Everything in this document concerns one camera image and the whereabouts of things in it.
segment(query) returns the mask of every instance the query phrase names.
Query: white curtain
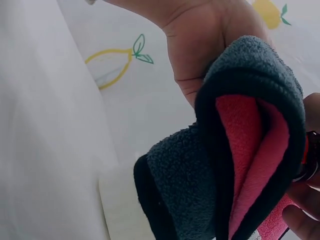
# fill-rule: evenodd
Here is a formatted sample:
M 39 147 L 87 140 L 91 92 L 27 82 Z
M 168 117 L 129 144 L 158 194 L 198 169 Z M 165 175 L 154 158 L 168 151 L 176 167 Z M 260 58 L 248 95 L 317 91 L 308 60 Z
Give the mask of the white curtain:
M 55 0 L 0 0 L 0 239 L 106 240 L 104 104 Z

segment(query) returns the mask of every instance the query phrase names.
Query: pink microfiber towel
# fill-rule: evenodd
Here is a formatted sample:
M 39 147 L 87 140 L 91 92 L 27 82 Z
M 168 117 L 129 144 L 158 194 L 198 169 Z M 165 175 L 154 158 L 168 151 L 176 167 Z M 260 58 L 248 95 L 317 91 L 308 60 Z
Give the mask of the pink microfiber towel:
M 281 238 L 282 210 L 292 204 L 285 192 L 306 143 L 302 89 L 291 69 L 267 43 L 243 36 L 211 65 L 195 115 L 132 169 L 154 238 Z

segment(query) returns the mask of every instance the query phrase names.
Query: red bottle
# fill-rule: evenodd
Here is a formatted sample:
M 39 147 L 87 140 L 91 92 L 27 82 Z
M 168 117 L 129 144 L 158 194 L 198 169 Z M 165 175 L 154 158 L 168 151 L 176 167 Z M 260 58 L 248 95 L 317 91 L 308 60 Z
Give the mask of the red bottle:
M 315 131 L 306 133 L 306 144 L 299 173 L 293 182 L 305 182 L 319 171 L 320 160 L 320 134 Z

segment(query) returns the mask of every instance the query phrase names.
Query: yellow pear illustration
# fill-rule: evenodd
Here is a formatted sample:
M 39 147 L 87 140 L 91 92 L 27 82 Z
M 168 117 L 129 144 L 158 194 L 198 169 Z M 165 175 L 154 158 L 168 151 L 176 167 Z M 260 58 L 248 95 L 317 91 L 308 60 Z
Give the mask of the yellow pear illustration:
M 291 25 L 284 19 L 288 11 L 287 4 L 283 6 L 282 12 L 270 0 L 255 0 L 253 8 L 260 14 L 269 29 L 276 29 L 281 22 Z
M 140 34 L 132 48 L 102 50 L 89 56 L 84 61 L 100 90 L 110 87 L 121 79 L 133 58 L 154 64 L 153 59 L 148 54 L 141 53 L 145 42 L 145 35 Z

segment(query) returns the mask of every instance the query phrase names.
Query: human hand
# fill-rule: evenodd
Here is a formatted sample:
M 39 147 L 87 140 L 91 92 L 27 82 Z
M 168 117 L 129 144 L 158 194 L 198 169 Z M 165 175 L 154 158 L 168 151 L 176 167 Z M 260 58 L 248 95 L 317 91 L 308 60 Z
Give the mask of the human hand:
M 177 15 L 163 26 L 175 81 L 194 106 L 211 62 L 244 35 L 271 44 L 265 23 L 246 0 L 185 1 Z
M 304 99 L 306 126 L 308 131 L 320 133 L 320 93 Z M 287 194 L 298 205 L 290 205 L 283 210 L 282 216 L 288 227 L 302 240 L 320 239 L 320 172 L 307 183 L 293 183 Z

